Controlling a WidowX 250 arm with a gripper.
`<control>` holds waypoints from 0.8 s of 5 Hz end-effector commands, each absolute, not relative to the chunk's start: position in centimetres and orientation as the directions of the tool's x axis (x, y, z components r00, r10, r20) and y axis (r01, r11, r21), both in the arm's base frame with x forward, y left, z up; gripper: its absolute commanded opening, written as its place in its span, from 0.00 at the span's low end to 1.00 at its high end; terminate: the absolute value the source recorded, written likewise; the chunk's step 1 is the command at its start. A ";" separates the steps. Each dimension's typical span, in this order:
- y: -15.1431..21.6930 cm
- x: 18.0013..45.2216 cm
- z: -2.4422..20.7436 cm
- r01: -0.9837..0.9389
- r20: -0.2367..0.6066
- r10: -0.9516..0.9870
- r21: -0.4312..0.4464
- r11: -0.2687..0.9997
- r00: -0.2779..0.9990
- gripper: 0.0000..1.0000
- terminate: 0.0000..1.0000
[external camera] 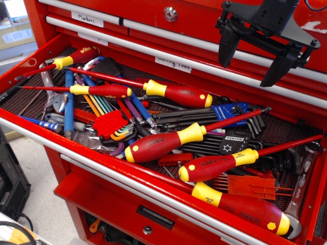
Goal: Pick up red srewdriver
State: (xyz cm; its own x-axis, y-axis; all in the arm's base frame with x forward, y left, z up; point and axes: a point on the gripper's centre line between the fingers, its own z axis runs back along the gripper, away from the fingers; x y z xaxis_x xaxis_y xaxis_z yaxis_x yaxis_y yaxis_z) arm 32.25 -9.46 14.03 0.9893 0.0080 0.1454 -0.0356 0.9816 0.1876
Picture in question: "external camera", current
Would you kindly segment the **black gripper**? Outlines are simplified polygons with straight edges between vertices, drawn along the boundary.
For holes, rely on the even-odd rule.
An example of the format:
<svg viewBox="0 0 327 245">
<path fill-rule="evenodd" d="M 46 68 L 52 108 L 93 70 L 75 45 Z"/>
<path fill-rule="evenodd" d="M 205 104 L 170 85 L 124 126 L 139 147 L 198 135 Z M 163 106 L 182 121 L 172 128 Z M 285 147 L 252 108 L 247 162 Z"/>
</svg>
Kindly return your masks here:
<svg viewBox="0 0 327 245">
<path fill-rule="evenodd" d="M 262 1 L 249 5 L 225 1 L 216 28 L 221 34 L 218 61 L 226 68 L 240 40 L 276 56 L 260 83 L 271 87 L 288 71 L 304 67 L 320 43 L 294 20 L 298 1 Z"/>
</svg>

